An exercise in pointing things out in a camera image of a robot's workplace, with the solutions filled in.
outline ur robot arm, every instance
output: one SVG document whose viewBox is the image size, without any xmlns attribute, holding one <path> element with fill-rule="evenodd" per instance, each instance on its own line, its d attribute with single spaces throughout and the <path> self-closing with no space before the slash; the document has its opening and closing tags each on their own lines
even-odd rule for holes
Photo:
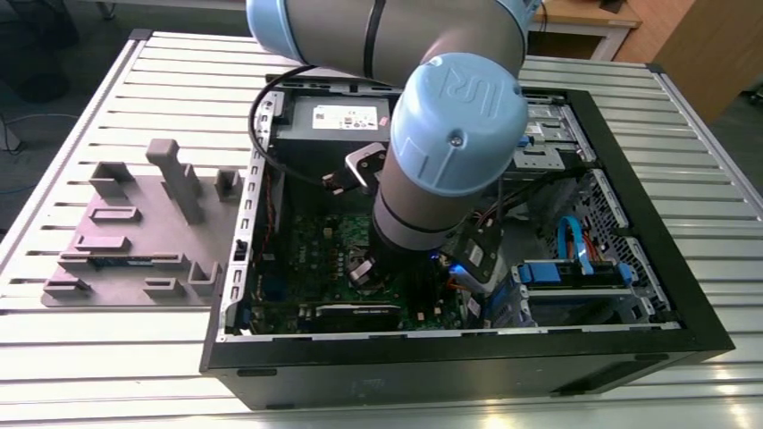
<svg viewBox="0 0 763 429">
<path fill-rule="evenodd" d="M 262 47 L 402 87 L 358 290 L 429 257 L 510 163 L 528 121 L 517 82 L 541 0 L 246 0 Z"/>
</svg>

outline green circuit board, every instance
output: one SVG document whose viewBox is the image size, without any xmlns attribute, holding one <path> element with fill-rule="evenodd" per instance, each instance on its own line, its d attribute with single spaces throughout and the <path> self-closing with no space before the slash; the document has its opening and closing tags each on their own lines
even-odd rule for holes
<svg viewBox="0 0 763 429">
<path fill-rule="evenodd" d="M 401 275 L 378 290 L 361 292 L 350 286 L 345 268 L 366 249 L 369 222 L 366 215 L 293 217 L 285 273 L 281 278 L 265 278 L 264 292 L 257 292 L 264 297 L 258 315 L 266 321 L 260 324 L 258 332 L 302 332 L 298 307 L 326 304 L 396 306 L 401 331 L 460 328 L 460 294 L 445 289 L 446 275 L 442 279 L 434 261 L 420 273 Z M 425 299 L 410 295 L 420 294 L 418 284 L 429 293 Z M 282 291 L 268 293 L 274 287 Z"/>
</svg>

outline small circuit board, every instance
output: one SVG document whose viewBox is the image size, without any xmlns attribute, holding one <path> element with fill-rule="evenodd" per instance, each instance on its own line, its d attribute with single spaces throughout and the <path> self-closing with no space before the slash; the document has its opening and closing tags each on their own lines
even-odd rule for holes
<svg viewBox="0 0 763 429">
<path fill-rule="evenodd" d="M 369 222 L 362 215 L 293 217 L 284 268 L 264 273 L 252 286 L 254 332 L 461 328 L 460 294 L 445 287 L 446 267 L 438 258 L 377 290 L 350 286 L 345 267 L 366 250 Z"/>
</svg>

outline metal table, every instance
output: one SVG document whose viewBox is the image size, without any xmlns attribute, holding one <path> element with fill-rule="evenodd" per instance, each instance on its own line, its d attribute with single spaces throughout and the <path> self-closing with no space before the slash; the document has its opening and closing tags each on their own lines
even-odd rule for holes
<svg viewBox="0 0 763 429">
<path fill-rule="evenodd" d="M 45 308 L 42 282 L 93 195 L 96 163 L 158 174 L 145 145 L 172 138 L 198 176 L 220 165 L 244 168 L 249 103 L 264 75 L 294 65 L 250 38 L 142 35 L 125 45 L 0 245 L 0 425 L 763 427 L 761 199 L 666 77 L 641 64 L 530 58 L 521 81 L 594 97 L 733 337 L 736 351 L 705 364 L 593 397 L 253 414 L 197 374 L 204 308 Z"/>
</svg>

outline light blue joint cap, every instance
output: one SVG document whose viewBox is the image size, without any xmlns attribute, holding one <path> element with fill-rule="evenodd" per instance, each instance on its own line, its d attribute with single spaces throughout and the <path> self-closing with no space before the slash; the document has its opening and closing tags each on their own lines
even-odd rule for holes
<svg viewBox="0 0 763 429">
<path fill-rule="evenodd" d="M 286 0 L 246 0 L 246 22 L 264 49 L 304 63 L 290 33 Z"/>
<path fill-rule="evenodd" d="M 524 35 L 524 45 L 526 46 L 526 31 L 529 23 L 533 20 L 534 13 L 540 7 L 541 0 L 496 0 L 505 10 L 513 15 L 513 19 L 520 24 L 521 34 Z"/>
<path fill-rule="evenodd" d="M 392 115 L 392 150 L 432 194 L 469 195 L 505 171 L 526 128 L 526 101 L 510 73 L 464 53 L 434 56 L 409 76 Z"/>
</svg>

